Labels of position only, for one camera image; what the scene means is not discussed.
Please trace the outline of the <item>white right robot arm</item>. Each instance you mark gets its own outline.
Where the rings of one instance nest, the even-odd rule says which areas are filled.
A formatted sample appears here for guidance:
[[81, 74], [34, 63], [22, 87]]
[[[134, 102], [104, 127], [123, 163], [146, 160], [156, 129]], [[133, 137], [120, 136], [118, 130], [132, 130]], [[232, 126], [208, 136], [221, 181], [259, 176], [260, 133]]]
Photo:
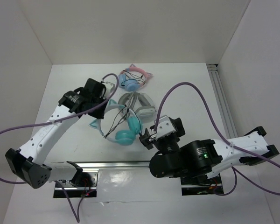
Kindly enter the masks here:
[[257, 127], [243, 137], [222, 140], [195, 140], [182, 147], [178, 145], [185, 130], [180, 118], [161, 117], [156, 131], [146, 129], [140, 136], [147, 148], [157, 148], [151, 158], [149, 169], [156, 178], [195, 178], [199, 183], [214, 178], [232, 166], [255, 166], [263, 163], [261, 156], [271, 159], [279, 155], [275, 145], [268, 145], [266, 132]]

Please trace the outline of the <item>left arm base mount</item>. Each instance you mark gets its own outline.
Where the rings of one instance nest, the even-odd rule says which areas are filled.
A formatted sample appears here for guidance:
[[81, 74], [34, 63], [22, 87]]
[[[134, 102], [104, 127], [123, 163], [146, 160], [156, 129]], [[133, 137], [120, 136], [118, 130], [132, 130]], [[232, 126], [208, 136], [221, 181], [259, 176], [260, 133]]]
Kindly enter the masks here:
[[98, 168], [84, 168], [82, 179], [79, 183], [60, 180], [55, 184], [54, 198], [66, 198], [62, 188], [66, 191], [69, 198], [95, 198], [97, 197]]

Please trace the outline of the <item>aluminium side rail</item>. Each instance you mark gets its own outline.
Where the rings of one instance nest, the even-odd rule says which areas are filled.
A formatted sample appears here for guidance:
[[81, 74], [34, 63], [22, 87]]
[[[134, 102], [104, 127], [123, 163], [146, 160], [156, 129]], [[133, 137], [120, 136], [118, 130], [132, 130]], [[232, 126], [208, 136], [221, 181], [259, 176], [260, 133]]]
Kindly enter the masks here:
[[223, 120], [224, 130], [228, 138], [238, 136], [223, 85], [218, 73], [217, 64], [206, 64], [210, 80], [214, 89], [215, 97], [219, 107], [220, 115]]

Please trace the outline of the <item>white grey headphones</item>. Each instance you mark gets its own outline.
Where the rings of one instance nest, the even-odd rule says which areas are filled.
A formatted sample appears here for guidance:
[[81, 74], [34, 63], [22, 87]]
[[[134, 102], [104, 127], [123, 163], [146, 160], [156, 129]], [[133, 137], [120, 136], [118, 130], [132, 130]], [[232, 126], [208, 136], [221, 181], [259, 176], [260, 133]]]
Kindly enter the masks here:
[[125, 93], [119, 98], [118, 104], [126, 105], [133, 110], [143, 123], [151, 121], [156, 114], [154, 102], [146, 93]]

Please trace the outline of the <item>aluminium front rail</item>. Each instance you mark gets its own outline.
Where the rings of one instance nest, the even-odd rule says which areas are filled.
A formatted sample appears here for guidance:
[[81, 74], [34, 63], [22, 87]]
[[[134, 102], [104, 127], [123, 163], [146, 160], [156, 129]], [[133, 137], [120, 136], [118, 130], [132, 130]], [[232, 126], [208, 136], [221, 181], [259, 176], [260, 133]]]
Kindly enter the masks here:
[[149, 168], [149, 161], [76, 162], [83, 169]]

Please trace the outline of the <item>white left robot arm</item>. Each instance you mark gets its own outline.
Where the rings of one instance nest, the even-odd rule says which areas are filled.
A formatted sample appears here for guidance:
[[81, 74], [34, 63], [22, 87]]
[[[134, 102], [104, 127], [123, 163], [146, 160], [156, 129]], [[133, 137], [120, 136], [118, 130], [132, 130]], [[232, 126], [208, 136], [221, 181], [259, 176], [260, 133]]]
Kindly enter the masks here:
[[6, 152], [5, 157], [12, 172], [34, 189], [53, 181], [67, 181], [72, 186], [81, 184], [86, 174], [76, 163], [45, 160], [65, 132], [81, 118], [81, 113], [103, 118], [105, 105], [93, 112], [89, 110], [103, 103], [114, 87], [113, 83], [89, 78], [85, 86], [66, 92], [58, 101], [58, 106], [48, 120], [49, 124], [19, 149], [11, 148]]

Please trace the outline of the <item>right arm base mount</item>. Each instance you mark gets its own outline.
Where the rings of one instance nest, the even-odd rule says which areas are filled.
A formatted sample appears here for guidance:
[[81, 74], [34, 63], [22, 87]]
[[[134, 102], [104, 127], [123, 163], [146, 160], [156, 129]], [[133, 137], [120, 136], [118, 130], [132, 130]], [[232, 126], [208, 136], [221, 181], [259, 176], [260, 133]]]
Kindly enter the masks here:
[[192, 179], [188, 177], [181, 177], [181, 189], [183, 196], [214, 194], [214, 189], [216, 189], [216, 192], [219, 194], [224, 193], [220, 175], [211, 179], [206, 179], [202, 176]]

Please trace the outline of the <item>pink blue cat-ear headphones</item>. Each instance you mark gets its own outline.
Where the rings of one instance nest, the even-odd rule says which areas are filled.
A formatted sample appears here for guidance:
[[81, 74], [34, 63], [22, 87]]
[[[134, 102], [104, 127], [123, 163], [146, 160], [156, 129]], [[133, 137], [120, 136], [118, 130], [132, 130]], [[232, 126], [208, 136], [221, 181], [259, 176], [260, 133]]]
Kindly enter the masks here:
[[126, 91], [137, 91], [143, 87], [152, 76], [152, 73], [146, 72], [136, 67], [134, 64], [131, 64], [118, 75], [119, 86]]

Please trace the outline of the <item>teal cat-ear headphones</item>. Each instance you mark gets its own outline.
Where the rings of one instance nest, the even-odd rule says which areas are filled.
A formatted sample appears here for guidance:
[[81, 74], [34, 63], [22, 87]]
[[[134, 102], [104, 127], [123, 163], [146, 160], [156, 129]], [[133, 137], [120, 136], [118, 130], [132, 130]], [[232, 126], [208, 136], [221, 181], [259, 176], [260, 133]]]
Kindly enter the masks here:
[[[142, 122], [141, 120], [137, 117], [136, 113], [129, 109], [126, 105], [120, 105], [118, 104], [116, 101], [114, 101], [113, 99], [111, 99], [108, 102], [108, 105], [105, 109], [105, 113], [111, 111], [111, 110], [115, 110], [118, 109], [119, 112], [116, 115], [116, 117], [122, 112], [123, 113], [123, 117], [119, 120], [119, 122], [114, 125], [114, 123], [112, 124], [110, 130], [108, 131], [108, 133], [103, 133], [102, 128], [101, 128], [101, 121], [102, 119], [95, 119], [93, 120], [89, 126], [93, 129], [96, 129], [99, 131], [99, 133], [108, 141], [113, 142], [113, 143], [117, 143], [119, 145], [122, 146], [129, 146], [132, 145], [134, 143], [134, 141], [136, 140], [136, 136], [142, 135]], [[127, 125], [128, 125], [128, 129], [123, 129], [123, 130], [119, 130], [115, 133], [115, 137], [111, 138], [110, 134], [117, 128], [118, 125], [120, 125], [122, 122], [126, 121]]]

